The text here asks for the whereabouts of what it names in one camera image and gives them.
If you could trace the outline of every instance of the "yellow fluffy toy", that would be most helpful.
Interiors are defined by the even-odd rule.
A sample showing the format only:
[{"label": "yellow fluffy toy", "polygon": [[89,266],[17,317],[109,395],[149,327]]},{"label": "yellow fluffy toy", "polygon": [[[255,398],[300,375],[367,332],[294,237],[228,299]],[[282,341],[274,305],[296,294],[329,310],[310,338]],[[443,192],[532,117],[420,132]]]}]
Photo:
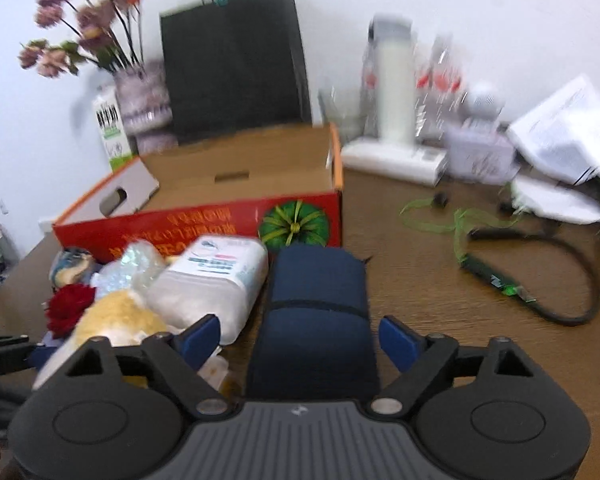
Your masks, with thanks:
[{"label": "yellow fluffy toy", "polygon": [[138,293],[118,290],[107,294],[85,311],[71,337],[40,370],[33,388],[42,386],[91,337],[108,337],[112,346],[132,346],[157,332],[168,331],[167,325],[145,306]]}]

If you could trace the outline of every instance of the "box handle hole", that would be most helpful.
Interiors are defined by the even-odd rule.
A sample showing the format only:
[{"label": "box handle hole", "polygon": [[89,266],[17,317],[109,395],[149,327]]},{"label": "box handle hole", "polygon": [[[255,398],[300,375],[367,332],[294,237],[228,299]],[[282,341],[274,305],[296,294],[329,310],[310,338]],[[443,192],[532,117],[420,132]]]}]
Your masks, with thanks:
[{"label": "box handle hole", "polygon": [[125,201],[126,191],[119,187],[109,196],[105,197],[102,202],[100,202],[100,212],[105,218],[108,218],[113,215],[116,209],[123,205]]},{"label": "box handle hole", "polygon": [[234,180],[248,180],[248,171],[234,171],[233,173],[219,173],[214,179],[216,184],[221,182],[232,182]]}]

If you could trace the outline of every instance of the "white plastic jug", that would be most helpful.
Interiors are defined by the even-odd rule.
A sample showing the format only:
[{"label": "white plastic jug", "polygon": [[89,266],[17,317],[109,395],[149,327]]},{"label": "white plastic jug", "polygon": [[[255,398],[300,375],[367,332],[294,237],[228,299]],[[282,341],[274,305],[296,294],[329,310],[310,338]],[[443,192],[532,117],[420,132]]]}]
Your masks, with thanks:
[{"label": "white plastic jug", "polygon": [[147,301],[165,323],[181,330],[215,314],[220,344],[231,344],[244,328],[268,270],[267,250],[257,238],[205,235],[153,282]]}]

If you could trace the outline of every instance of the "red rose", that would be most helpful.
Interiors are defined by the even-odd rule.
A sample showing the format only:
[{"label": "red rose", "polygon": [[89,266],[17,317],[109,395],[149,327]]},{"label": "red rose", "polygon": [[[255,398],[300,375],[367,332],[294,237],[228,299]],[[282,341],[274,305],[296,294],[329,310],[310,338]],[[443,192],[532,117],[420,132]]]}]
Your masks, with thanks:
[{"label": "red rose", "polygon": [[68,336],[80,321],[82,313],[91,306],[96,289],[81,283],[65,285],[49,300],[46,306],[46,327],[55,339]]}]

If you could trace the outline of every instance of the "plastic bag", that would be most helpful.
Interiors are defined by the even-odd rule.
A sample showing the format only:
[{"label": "plastic bag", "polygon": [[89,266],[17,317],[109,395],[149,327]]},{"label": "plastic bag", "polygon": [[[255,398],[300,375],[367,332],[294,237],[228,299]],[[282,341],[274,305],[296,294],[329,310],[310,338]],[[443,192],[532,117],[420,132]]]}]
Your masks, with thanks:
[{"label": "plastic bag", "polygon": [[91,286],[97,288],[96,301],[110,292],[130,288],[143,298],[153,281],[163,272],[166,265],[155,247],[138,240],[128,245],[122,257],[102,267],[94,275]]}]

